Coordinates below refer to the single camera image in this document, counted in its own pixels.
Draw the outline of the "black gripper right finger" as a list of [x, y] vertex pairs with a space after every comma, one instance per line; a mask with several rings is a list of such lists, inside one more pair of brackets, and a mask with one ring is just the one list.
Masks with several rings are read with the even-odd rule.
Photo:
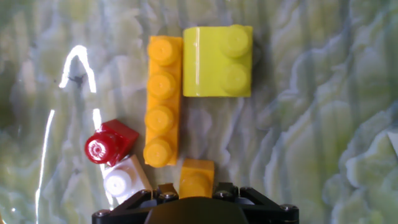
[[249, 223], [299, 224], [299, 208], [292, 204], [277, 204], [252, 187], [238, 188], [232, 183], [219, 183], [214, 199], [231, 202]]

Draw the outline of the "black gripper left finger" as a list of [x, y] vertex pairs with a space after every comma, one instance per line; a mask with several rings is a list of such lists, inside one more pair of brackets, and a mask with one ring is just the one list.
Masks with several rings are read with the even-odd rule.
[[98, 210], [91, 216], [92, 224], [140, 224], [158, 205], [178, 200], [172, 183], [159, 185], [155, 190], [139, 190], [113, 210]]

